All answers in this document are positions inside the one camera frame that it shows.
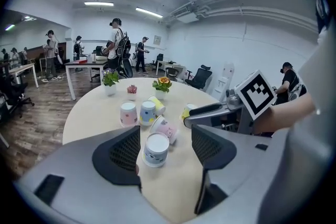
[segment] orange flower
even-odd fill
[[[170,80],[169,80],[169,78],[167,78],[167,77],[159,78],[159,81],[160,81],[161,83],[166,83],[166,84],[170,83]]]

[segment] floor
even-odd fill
[[[155,75],[156,70],[148,71],[146,75],[149,77],[164,75],[163,71],[160,71],[158,76]],[[138,74],[135,70],[133,73],[134,77],[144,76],[142,72]],[[43,83],[38,80],[38,89],[35,87],[32,74],[26,75],[24,78],[24,81],[28,82],[26,96],[32,99],[35,106],[26,105],[23,108],[22,118],[16,113],[0,126],[1,134],[10,144],[6,149],[0,143],[0,152],[13,172],[13,179],[18,179],[25,171],[61,147],[64,124],[72,107],[82,96],[100,85],[99,77],[94,78],[93,82],[88,81],[87,69],[81,72],[74,72],[73,69],[71,80],[77,97],[76,101],[73,101],[65,70],[60,74],[65,77],[59,81]]]

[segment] cup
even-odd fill
[[[180,116],[180,120],[183,122],[185,118],[190,117],[190,110],[197,109],[197,106],[194,104],[187,104]]]
[[[155,104],[156,116],[160,116],[166,111],[166,107],[155,96],[152,95],[152,96],[148,97],[148,100],[152,101]]]
[[[136,126],[139,123],[136,107],[135,103],[130,101],[120,106],[120,125],[122,127]]]
[[[160,132],[165,134],[168,137],[170,144],[174,144],[179,134],[179,130],[173,124],[169,123],[163,116],[157,117],[149,132]]]
[[[144,101],[140,110],[140,123],[151,126],[155,120],[155,104],[152,101]]]
[[[150,167],[161,167],[167,160],[169,139],[163,133],[155,132],[147,137],[142,160]]]

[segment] black and white square marker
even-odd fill
[[[258,74],[241,90],[254,115],[257,115],[274,98],[266,81]]]

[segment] yellow cup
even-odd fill
[[[155,104],[155,114],[156,114],[156,116],[160,116],[166,111],[166,107],[155,96],[153,96],[153,95],[150,96],[148,98],[148,100],[152,101]]]
[[[197,109],[194,104],[187,104],[180,116],[180,120],[183,122],[185,118],[190,117],[190,110]]]

